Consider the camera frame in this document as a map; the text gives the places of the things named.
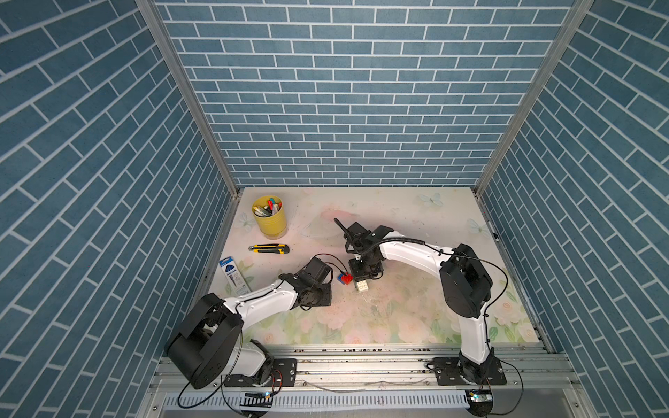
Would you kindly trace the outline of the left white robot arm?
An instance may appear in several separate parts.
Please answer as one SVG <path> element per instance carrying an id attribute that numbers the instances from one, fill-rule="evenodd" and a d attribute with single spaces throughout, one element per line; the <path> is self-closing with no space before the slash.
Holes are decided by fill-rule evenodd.
<path id="1" fill-rule="evenodd" d="M 270 286 L 238 298 L 203 296 L 165 344 L 172 363 L 195 389 L 221 378 L 233 385 L 265 386 L 275 368 L 275 357 L 259 341 L 243 348 L 252 325 L 295 308 L 328 307 L 329 283 L 308 287 L 287 274 Z"/>

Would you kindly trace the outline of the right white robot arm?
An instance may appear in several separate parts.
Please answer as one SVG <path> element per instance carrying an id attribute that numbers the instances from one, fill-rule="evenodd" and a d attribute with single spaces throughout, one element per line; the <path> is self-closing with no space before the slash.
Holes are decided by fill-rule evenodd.
<path id="1" fill-rule="evenodd" d="M 471 247 L 435 247 L 402 235 L 381 238 L 378 233 L 346 233 L 345 240 L 346 252 L 354 256 L 349 267 L 357 281 L 377 279 L 383 273 L 383 261 L 399 261 L 439 279 L 448 308 L 458 316 L 460 374 L 473 384 L 488 380 L 495 356 L 485 310 L 493 282 Z"/>

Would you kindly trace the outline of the white square lego brick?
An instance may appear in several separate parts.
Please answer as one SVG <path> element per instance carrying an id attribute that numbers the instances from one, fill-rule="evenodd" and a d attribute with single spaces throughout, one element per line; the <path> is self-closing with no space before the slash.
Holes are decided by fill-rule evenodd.
<path id="1" fill-rule="evenodd" d="M 366 280 L 358 281 L 358 282 L 355 284 L 355 287 L 356 287 L 357 291 L 358 291 L 358 292 L 361 292 L 361 293 L 362 293 L 362 292 L 366 292 L 366 291 L 369 290 L 369 285 L 367 284 Z"/>

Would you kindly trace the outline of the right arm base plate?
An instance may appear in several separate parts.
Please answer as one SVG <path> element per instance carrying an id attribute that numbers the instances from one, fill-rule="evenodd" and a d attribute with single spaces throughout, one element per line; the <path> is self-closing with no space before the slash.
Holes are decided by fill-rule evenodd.
<path id="1" fill-rule="evenodd" d="M 490 355 L 483 364 L 476 364 L 464 356 L 436 357 L 425 367 L 435 374 L 439 386 L 507 384 L 501 362 L 494 355 Z"/>

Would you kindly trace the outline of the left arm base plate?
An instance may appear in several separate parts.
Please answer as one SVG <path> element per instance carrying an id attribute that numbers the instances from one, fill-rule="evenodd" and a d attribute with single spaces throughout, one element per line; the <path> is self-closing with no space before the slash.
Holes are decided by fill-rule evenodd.
<path id="1" fill-rule="evenodd" d="M 293 387 L 297 370 L 295 358 L 278 358 L 265 361 L 252 376 L 231 374 L 223 380 L 226 388 Z"/>

